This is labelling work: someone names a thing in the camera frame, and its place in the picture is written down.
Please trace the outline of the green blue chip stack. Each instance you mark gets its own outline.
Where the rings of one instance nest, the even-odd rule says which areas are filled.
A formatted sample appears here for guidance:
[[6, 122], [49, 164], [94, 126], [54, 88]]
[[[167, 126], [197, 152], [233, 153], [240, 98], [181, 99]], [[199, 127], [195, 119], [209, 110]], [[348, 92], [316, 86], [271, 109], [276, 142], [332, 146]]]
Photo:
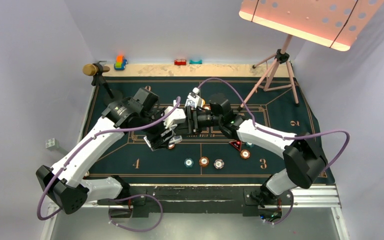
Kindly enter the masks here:
[[186, 158], [184, 160], [184, 165], [186, 168], [192, 168], [194, 166], [194, 161], [191, 158]]

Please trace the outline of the orange red chip stack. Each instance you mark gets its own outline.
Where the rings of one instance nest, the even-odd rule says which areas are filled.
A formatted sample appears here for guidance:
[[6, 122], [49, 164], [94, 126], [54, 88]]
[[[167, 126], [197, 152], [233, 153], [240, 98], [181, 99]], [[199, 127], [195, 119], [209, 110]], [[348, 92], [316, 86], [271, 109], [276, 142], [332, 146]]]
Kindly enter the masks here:
[[210, 161], [207, 157], [203, 156], [199, 159], [199, 165], [203, 168], [207, 167], [209, 165]]

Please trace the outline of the red black all-in triangle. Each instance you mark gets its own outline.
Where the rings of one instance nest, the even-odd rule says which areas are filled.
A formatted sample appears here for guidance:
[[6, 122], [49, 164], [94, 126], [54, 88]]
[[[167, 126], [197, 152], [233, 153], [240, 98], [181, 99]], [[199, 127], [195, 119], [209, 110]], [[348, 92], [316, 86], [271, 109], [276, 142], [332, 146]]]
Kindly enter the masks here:
[[234, 141], [230, 141], [229, 144], [232, 147], [234, 147], [236, 150], [238, 150], [239, 152], [242, 150], [242, 142], [241, 141], [234, 140]]

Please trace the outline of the pink blue chip stack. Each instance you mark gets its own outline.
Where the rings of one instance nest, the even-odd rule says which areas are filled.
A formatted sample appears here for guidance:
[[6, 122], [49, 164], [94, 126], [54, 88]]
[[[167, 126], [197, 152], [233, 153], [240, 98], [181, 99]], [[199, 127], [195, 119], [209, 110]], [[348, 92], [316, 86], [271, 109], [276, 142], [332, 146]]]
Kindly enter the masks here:
[[213, 163], [213, 166], [215, 169], [222, 169], [224, 167], [225, 163], [222, 159], [216, 159]]

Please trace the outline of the green blue chips pile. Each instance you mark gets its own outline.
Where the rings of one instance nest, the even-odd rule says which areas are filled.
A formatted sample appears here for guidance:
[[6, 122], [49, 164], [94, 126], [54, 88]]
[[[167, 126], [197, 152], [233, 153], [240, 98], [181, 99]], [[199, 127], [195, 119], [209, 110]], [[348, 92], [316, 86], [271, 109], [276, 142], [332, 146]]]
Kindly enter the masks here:
[[254, 147], [254, 144], [251, 143], [251, 142], [246, 142], [245, 145], [246, 145], [248, 148], [253, 148], [253, 147]]

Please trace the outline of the blue back playing card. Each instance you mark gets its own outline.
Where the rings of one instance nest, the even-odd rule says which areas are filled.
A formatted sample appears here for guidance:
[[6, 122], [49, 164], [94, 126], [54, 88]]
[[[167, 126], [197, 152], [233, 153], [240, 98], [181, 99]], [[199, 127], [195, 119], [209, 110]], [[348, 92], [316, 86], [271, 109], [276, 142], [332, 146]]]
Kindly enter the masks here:
[[196, 107], [196, 103], [193, 99], [187, 99], [186, 102], [185, 102], [185, 107], [191, 107], [191, 108], [195, 108]]

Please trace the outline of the blue white card deck box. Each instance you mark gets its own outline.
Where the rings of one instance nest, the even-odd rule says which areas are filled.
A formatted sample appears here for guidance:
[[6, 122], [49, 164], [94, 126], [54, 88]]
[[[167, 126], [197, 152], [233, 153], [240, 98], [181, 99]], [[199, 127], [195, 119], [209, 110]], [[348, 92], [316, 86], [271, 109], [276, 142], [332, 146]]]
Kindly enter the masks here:
[[168, 149], [169, 145], [180, 143], [183, 140], [183, 137], [180, 135], [146, 135], [143, 139], [152, 151], [156, 151], [159, 149]]

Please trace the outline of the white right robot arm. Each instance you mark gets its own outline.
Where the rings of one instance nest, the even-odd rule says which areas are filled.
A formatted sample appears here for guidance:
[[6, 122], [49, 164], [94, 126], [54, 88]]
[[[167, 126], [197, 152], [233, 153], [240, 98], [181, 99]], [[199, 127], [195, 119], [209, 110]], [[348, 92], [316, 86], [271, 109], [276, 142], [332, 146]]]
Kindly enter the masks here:
[[210, 109], [205, 109], [203, 102], [194, 91], [186, 98], [189, 133], [218, 127], [228, 139], [254, 144], [283, 159], [285, 168], [270, 176], [260, 187], [257, 200], [262, 205], [274, 204], [281, 194], [293, 188], [308, 189], [327, 167], [323, 149], [309, 133], [297, 136], [258, 124], [253, 118], [234, 113], [230, 102], [221, 93], [213, 95]]

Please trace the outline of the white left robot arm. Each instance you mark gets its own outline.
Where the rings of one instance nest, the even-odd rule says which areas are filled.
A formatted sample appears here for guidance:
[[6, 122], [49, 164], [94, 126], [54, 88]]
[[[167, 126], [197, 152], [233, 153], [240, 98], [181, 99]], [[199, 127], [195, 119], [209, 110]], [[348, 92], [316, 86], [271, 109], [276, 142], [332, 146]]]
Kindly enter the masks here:
[[42, 204], [50, 198], [66, 214], [75, 213], [84, 203], [110, 199], [118, 205], [129, 199], [129, 184], [119, 176], [85, 180], [84, 176], [114, 143], [130, 132], [165, 134], [180, 121], [181, 98], [174, 105], [152, 112], [159, 97], [140, 88], [134, 97], [110, 102], [91, 131], [61, 160], [51, 167], [42, 165], [36, 177], [42, 188], [36, 214], [40, 220]]

